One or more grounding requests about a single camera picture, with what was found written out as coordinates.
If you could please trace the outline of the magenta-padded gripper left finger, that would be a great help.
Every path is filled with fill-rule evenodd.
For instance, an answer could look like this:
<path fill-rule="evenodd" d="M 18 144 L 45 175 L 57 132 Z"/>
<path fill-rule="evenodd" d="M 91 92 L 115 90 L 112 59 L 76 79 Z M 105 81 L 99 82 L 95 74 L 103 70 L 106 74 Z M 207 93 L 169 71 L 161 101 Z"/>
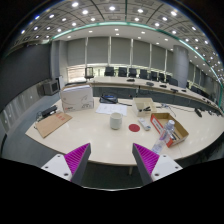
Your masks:
<path fill-rule="evenodd" d="M 80 185 L 90 154 L 91 144 L 87 143 L 66 155 L 56 154 L 42 166 L 42 169 Z"/>

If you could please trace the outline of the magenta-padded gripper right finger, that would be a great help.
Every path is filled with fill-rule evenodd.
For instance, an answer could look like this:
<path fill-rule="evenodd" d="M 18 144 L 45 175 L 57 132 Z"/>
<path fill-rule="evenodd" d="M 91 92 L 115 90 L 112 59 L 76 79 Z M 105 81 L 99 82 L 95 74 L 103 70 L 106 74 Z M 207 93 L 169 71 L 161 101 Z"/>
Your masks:
<path fill-rule="evenodd" d="M 136 160 L 143 185 L 152 183 L 182 169 L 168 155 L 158 155 L 136 143 L 133 144 L 132 153 Z"/>

